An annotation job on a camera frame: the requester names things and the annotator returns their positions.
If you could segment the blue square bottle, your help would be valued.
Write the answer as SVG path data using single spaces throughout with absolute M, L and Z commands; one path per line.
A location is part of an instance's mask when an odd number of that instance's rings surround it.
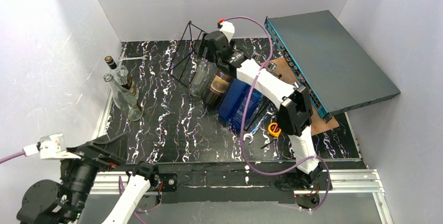
M 228 74 L 232 78 L 232 81 L 217 110 L 218 120 L 223 126 L 232 124 L 239 127 L 241 124 L 246 96 L 249 92 L 250 85 L 237 78 L 236 69 L 239 68 L 241 63 L 246 59 L 242 50 L 235 51 L 228 59 Z
M 238 79 L 235 79 L 233 83 L 231 84 L 231 87 L 234 92 L 234 96 L 237 97 L 236 101 L 236 109 L 234 110 L 233 116 L 230 119 L 231 129 L 232 131 L 239 136 L 240 134 L 240 127 L 242 122 L 242 117 L 244 114 L 244 108 L 246 105 L 247 96 L 249 94 L 250 85 L 247 83 L 240 81 Z M 257 107 L 259 106 L 261 100 L 263 98 L 263 94 L 258 92 L 256 89 L 253 90 L 253 93 L 251 95 L 250 102 L 248 103 L 248 109 L 246 113 L 246 119 L 245 119 L 245 125 L 247 125 L 247 122 L 249 118 L 253 115 L 253 113 L 256 111 Z

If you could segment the short clear glass bottle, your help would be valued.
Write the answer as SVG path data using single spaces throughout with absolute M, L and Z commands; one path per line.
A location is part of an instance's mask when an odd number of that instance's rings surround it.
M 195 75 L 189 86 L 189 94 L 193 97 L 200 98 L 208 86 L 211 77 L 216 71 L 216 64 L 203 58 L 198 64 Z

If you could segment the green wine bottle tan label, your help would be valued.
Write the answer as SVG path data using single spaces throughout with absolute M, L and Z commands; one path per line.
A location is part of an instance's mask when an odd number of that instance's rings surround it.
M 209 84 L 203 94 L 203 102 L 208 110 L 216 110 L 233 80 L 232 74 L 216 67 L 215 75 L 209 79 Z

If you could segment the dark-capped clear bottle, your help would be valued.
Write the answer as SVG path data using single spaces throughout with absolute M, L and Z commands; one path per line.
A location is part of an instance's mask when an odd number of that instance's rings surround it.
M 133 81 L 132 76 L 129 73 L 129 70 L 125 66 L 118 65 L 112 56 L 106 56 L 104 61 L 110 68 L 110 74 L 113 75 L 114 79 L 117 83 L 123 88 L 129 90 L 132 94 L 136 94 L 136 84 Z

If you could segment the tall clear glass bottle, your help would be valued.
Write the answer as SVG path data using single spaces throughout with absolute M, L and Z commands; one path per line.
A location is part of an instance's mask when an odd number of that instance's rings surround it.
M 135 96 L 129 90 L 119 85 L 112 74 L 105 74 L 103 80 L 109 85 L 114 104 L 121 113 L 130 121 L 140 120 L 143 116 L 143 109 Z

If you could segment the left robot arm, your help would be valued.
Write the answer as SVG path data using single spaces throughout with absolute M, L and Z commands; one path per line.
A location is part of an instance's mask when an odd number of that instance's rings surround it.
M 21 223 L 71 223 L 78 220 L 99 172 L 126 164 L 126 133 L 112 139 L 97 137 L 76 147 L 66 147 L 62 134 L 41 137 L 23 149 L 25 156 L 60 161 L 60 182 L 41 180 L 25 192 L 16 218 Z M 128 223 L 150 187 L 159 184 L 158 166 L 139 162 L 129 183 L 104 223 Z

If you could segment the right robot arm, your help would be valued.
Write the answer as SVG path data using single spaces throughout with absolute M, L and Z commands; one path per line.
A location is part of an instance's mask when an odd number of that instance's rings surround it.
M 286 134 L 295 151 L 294 170 L 300 187 L 314 185 L 323 170 L 312 142 L 312 115 L 308 89 L 290 85 L 262 68 L 254 59 L 234 50 L 235 41 L 223 31 L 205 33 L 199 55 L 214 63 L 224 76 L 236 78 L 268 98 L 277 109 L 278 127 Z

